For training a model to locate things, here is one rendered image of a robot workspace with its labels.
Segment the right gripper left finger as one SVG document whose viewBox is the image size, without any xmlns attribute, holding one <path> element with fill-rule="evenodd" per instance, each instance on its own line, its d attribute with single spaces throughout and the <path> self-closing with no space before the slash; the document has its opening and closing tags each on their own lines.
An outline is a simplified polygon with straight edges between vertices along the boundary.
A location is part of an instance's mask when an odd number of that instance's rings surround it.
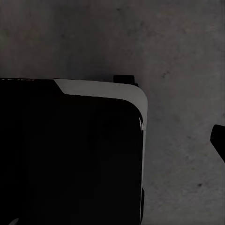
<svg viewBox="0 0 225 225">
<path fill-rule="evenodd" d="M 0 181 L 24 143 L 20 125 L 0 130 Z"/>
</svg>

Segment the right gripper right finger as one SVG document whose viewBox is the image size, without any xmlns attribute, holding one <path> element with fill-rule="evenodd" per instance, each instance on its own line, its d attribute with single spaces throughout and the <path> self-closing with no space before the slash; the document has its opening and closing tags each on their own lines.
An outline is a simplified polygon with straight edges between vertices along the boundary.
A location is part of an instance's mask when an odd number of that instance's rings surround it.
<svg viewBox="0 0 225 225">
<path fill-rule="evenodd" d="M 214 125 L 210 142 L 213 144 L 221 158 L 225 162 L 225 127 L 221 125 Z"/>
</svg>

